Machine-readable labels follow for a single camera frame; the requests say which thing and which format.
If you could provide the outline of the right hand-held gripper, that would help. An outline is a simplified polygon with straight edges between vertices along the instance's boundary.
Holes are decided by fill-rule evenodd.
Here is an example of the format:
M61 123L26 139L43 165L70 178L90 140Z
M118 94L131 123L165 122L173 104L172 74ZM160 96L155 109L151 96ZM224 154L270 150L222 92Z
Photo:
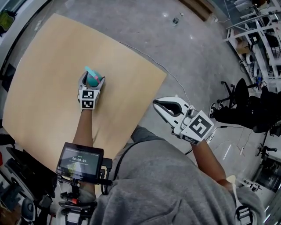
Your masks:
M172 135L198 145L213 128L214 123L202 111L190 106L180 97L161 97L152 102L155 111L172 129Z

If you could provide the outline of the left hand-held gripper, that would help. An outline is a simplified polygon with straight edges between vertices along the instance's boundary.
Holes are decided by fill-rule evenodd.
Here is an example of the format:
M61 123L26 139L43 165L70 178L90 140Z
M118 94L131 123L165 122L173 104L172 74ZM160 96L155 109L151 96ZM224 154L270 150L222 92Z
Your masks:
M102 77L96 87L87 87L87 75L88 72L84 72L78 81L78 101L80 103L81 110L94 110L98 102L103 84L105 83L105 76Z

